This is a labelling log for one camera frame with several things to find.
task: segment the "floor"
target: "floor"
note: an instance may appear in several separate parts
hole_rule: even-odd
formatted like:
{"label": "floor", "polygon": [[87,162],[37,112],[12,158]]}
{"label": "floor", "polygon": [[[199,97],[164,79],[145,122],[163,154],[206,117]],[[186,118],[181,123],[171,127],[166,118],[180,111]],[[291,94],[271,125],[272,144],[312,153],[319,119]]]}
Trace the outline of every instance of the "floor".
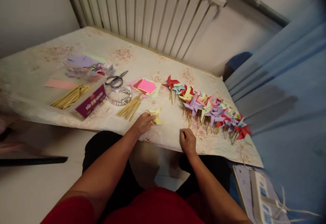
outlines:
{"label": "floor", "polygon": [[[62,195],[81,176],[85,145],[95,134],[79,129],[31,122],[14,125],[12,140],[20,140],[44,153],[68,156],[62,164],[1,167],[1,223],[40,223]],[[189,174],[170,168],[176,152],[138,142],[130,164],[144,188],[178,189]]]}

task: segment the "person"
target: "person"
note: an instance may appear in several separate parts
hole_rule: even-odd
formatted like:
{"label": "person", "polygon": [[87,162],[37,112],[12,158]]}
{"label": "person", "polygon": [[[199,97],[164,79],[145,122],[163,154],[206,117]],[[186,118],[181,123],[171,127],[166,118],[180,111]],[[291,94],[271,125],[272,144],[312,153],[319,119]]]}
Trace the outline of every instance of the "person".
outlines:
{"label": "person", "polygon": [[252,223],[228,194],[230,169],[218,156],[199,156],[191,129],[180,130],[189,178],[176,191],[144,190],[128,158],[155,116],[143,113],[124,136],[100,132],[85,147],[82,176],[41,224],[52,223]]}

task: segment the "floral tablecloth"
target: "floral tablecloth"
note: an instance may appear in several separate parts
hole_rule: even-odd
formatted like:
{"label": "floral tablecloth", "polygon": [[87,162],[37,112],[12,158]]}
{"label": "floral tablecloth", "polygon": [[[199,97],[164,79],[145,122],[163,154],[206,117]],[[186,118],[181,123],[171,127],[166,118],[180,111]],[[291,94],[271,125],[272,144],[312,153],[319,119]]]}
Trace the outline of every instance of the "floral tablecloth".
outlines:
{"label": "floral tablecloth", "polygon": [[[177,102],[172,105],[169,101],[169,90],[165,86],[161,86],[156,99],[151,97],[143,99],[131,122],[116,116],[115,114],[121,107],[113,106],[107,98],[84,121],[71,115],[61,115],[32,107],[10,98],[9,92],[13,80],[23,82],[19,75],[20,67],[24,67],[23,72],[31,75],[39,68],[47,68],[53,64],[61,65],[68,56],[82,55],[84,52],[112,62],[117,75],[128,70],[129,72],[123,77],[125,84],[141,77],[150,78],[155,82],[164,82],[171,75],[172,79],[178,79],[181,83],[193,86],[195,90],[224,99],[232,108],[237,109],[222,78],[161,56],[92,27],[77,30],[0,60],[0,65],[5,67],[0,71],[2,91],[0,109],[11,110],[23,119],[30,121],[88,130],[110,130],[124,134],[141,113],[147,109],[156,110],[160,106],[162,108],[161,119],[165,123],[152,126],[140,140],[181,151],[179,129],[188,127],[189,123],[186,118],[183,118],[181,100],[177,99]],[[200,126],[197,120],[192,121],[190,128],[197,137],[196,149],[199,154],[220,155],[235,162],[243,163],[244,161],[249,165],[263,167],[249,135],[246,137],[246,143],[244,140],[239,140],[232,146],[230,139],[224,139],[221,132],[218,135],[208,135],[206,126]]]}

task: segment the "red shirt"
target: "red shirt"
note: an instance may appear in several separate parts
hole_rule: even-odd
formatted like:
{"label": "red shirt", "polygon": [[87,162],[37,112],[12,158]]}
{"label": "red shirt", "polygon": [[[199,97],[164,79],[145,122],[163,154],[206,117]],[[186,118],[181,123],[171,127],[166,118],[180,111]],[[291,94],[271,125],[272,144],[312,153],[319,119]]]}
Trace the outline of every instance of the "red shirt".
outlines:
{"label": "red shirt", "polygon": [[[152,188],[138,195],[128,206],[110,213],[103,223],[204,223],[199,216],[207,222],[212,220],[200,194],[192,195],[186,202],[175,192]],[[52,223],[95,223],[91,202],[84,197],[64,200],[41,222]]]}

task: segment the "hand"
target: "hand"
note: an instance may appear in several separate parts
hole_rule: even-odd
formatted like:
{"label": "hand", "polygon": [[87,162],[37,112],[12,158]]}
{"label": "hand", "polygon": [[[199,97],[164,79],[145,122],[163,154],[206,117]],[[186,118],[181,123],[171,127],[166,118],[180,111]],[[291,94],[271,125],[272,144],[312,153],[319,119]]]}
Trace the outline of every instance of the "hand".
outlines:
{"label": "hand", "polygon": [[189,128],[180,130],[180,145],[188,159],[189,157],[197,155],[196,137]]}
{"label": "hand", "polygon": [[153,125],[151,121],[154,120],[155,118],[156,115],[151,116],[149,113],[143,113],[132,125],[130,130],[132,130],[134,133],[138,135],[138,137],[140,137],[142,134],[148,131],[148,129]]}

